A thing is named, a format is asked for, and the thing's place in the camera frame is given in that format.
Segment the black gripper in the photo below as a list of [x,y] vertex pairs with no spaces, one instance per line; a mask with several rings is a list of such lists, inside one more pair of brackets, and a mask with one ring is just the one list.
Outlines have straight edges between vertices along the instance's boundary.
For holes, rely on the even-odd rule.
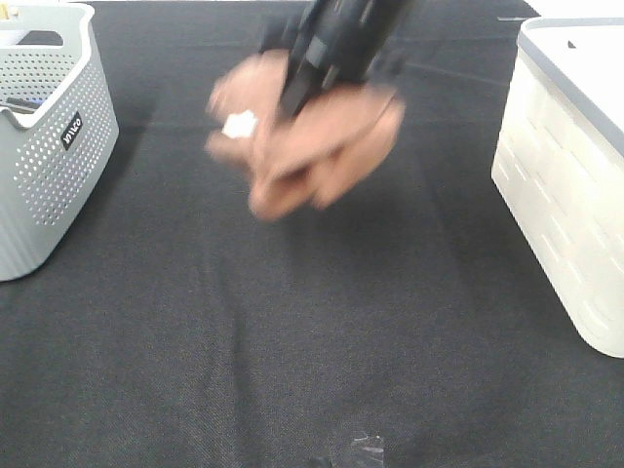
[[334,83],[358,82],[414,9],[412,1],[310,1],[298,14],[270,19],[258,50],[288,52],[282,117]]

